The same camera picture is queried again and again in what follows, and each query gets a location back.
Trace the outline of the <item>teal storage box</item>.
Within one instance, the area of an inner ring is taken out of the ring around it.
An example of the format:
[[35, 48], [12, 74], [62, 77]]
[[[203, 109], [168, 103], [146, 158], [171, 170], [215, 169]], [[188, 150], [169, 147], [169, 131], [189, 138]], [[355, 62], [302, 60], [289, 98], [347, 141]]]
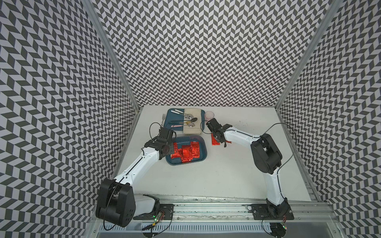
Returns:
[[204, 139], [198, 135], [182, 136], [173, 140], [173, 152], [165, 156], [172, 166], [204, 161], [207, 149]]

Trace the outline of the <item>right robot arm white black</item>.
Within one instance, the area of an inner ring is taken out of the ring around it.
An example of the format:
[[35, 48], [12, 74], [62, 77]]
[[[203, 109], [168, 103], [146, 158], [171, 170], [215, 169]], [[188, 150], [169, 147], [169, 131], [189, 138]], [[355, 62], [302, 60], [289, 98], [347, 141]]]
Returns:
[[288, 199], [282, 194], [279, 170], [282, 167], [282, 154], [269, 134], [253, 135], [236, 129], [232, 125], [221, 125], [216, 119], [211, 119], [206, 126], [217, 142], [226, 144], [234, 142], [250, 148], [256, 168], [263, 173], [267, 189], [265, 203], [250, 205], [255, 220], [294, 219]]

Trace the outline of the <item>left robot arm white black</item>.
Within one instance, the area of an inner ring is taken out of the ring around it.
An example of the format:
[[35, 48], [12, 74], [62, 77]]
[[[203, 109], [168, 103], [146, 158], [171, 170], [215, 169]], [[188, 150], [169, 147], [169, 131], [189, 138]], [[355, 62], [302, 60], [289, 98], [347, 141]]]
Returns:
[[160, 201], [151, 195], [135, 195], [133, 186], [141, 180], [159, 160], [173, 153], [175, 131], [161, 128], [159, 134], [145, 143], [140, 155], [123, 172], [113, 179], [106, 178], [98, 189], [95, 215], [103, 222], [126, 227], [134, 217], [148, 216], [153, 219], [151, 229], [161, 222], [165, 212]]

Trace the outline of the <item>pink translucent cup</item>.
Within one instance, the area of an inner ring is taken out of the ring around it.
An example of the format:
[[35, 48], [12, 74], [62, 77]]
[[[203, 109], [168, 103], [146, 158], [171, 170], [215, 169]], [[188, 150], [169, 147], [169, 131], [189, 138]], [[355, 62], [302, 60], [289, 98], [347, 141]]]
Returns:
[[210, 121], [211, 119], [213, 119], [214, 118], [214, 112], [212, 112], [212, 111], [207, 111], [207, 112], [205, 112], [205, 114], [204, 114], [204, 119], [206, 120], [206, 121]]

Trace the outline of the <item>teal cutlery tray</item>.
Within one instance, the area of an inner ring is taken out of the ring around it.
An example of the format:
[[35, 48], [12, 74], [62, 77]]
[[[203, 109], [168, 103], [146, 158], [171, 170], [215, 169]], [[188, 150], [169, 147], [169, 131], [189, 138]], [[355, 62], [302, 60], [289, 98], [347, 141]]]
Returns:
[[166, 120], [165, 120], [166, 128], [169, 129], [171, 127], [170, 121], [172, 120], [185, 120], [184, 115], [178, 115], [178, 114], [172, 113], [171, 110], [174, 110], [174, 109], [181, 110], [184, 112], [184, 114], [191, 114], [193, 117], [198, 118], [198, 120], [195, 122], [196, 128], [199, 128], [199, 127], [201, 127], [201, 129], [205, 128], [205, 122], [203, 122], [205, 111], [199, 108], [185, 108], [185, 109], [170, 108], [167, 111], [167, 115], [166, 115]]

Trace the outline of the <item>black handled spoon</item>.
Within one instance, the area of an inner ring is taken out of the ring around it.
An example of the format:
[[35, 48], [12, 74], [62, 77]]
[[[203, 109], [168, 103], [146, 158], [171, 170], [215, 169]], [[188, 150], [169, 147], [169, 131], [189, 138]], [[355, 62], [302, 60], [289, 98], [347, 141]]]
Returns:
[[192, 118], [192, 119], [189, 119], [189, 120], [172, 120], [170, 121], [170, 123], [185, 123], [185, 122], [196, 122], [198, 120], [198, 118]]

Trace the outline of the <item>pink handled spoon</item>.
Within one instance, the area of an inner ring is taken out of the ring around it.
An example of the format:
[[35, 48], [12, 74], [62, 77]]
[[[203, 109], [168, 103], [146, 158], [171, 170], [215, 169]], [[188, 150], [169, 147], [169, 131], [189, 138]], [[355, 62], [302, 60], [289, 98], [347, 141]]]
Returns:
[[195, 126], [194, 123], [189, 123], [189, 122], [184, 123], [184, 124], [171, 125], [172, 128], [180, 128], [180, 127], [190, 127], [190, 128], [192, 128], [194, 126]]

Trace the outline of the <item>white handled knife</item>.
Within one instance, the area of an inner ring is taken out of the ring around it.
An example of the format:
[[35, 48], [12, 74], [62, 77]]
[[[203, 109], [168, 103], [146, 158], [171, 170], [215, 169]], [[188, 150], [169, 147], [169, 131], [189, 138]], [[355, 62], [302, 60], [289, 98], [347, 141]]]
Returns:
[[184, 115], [183, 111], [177, 110], [177, 109], [171, 110], [171, 112], [174, 113], [174, 114], [178, 114], [178, 115]]

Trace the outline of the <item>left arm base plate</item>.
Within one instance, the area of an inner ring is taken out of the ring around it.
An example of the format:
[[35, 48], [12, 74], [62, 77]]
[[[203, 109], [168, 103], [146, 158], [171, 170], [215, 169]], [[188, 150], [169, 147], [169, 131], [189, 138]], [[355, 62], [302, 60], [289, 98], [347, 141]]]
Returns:
[[160, 204], [155, 206], [151, 213], [145, 213], [138, 216], [135, 216], [134, 220], [144, 220], [144, 221], [153, 221], [159, 214], [159, 212], [164, 213], [163, 220], [171, 220], [173, 218], [174, 204]]

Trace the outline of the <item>aluminium front rail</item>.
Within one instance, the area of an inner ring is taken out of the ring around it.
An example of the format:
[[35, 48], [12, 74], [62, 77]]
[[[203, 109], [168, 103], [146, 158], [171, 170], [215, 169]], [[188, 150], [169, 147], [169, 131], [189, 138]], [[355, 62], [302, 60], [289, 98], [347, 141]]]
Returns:
[[[174, 222], [260, 222], [273, 220], [263, 199], [203, 196], [154, 195], [161, 204], [174, 205]], [[286, 222], [337, 223], [339, 219], [326, 202], [289, 201]]]

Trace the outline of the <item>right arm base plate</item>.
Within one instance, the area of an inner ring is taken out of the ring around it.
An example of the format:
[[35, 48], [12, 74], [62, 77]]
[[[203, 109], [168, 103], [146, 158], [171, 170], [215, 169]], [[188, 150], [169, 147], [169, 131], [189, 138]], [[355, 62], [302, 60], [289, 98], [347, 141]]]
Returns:
[[251, 204], [251, 213], [254, 220], [277, 220], [291, 221], [294, 220], [294, 214], [289, 204], [274, 206], [268, 204]]

